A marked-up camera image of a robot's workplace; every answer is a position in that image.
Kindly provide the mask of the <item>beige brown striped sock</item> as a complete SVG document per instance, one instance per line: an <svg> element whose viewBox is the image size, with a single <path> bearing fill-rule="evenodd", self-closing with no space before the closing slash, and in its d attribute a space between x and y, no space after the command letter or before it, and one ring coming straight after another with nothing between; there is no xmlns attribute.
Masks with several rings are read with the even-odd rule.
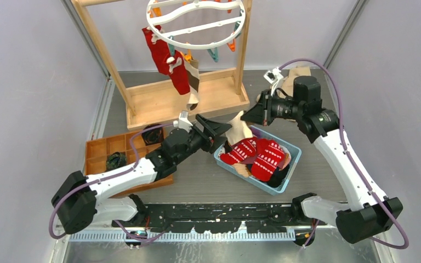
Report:
<svg viewBox="0 0 421 263"><path fill-rule="evenodd" d="M190 96L186 105L189 111L194 110L200 101L200 96L198 93L200 85L200 73L198 68L199 62L194 58L191 58L190 61L185 65L185 69L187 70L188 83L190 86Z"/></svg>

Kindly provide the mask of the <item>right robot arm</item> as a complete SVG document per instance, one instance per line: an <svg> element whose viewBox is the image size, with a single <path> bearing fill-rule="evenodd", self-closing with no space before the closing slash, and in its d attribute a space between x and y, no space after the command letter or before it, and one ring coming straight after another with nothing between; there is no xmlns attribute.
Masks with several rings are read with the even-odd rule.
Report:
<svg viewBox="0 0 421 263"><path fill-rule="evenodd" d="M347 202L337 203L307 193L293 198L291 218L298 225L311 219L336 227L342 238L355 244L389 230L403 210L401 201L389 198L367 173L349 144L338 115L322 106L321 85L313 76L293 81L293 95L280 98L270 89L241 120L270 125L274 119L293 119L333 170Z"/></svg>

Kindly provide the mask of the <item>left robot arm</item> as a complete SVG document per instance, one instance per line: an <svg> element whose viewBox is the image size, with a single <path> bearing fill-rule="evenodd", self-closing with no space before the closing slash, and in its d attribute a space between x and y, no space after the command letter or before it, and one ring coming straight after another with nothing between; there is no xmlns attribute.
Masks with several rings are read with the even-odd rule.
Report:
<svg viewBox="0 0 421 263"><path fill-rule="evenodd" d="M68 175L51 200L54 210L49 219L50 236L60 239L95 222L121 220L134 227L141 226L146 220L141 199L135 195L114 196L170 176L198 150L214 153L232 127L200 114L196 115L196 123L191 123L187 111L172 126L157 149L132 164L99 174L85 176L78 170Z"/></svg>

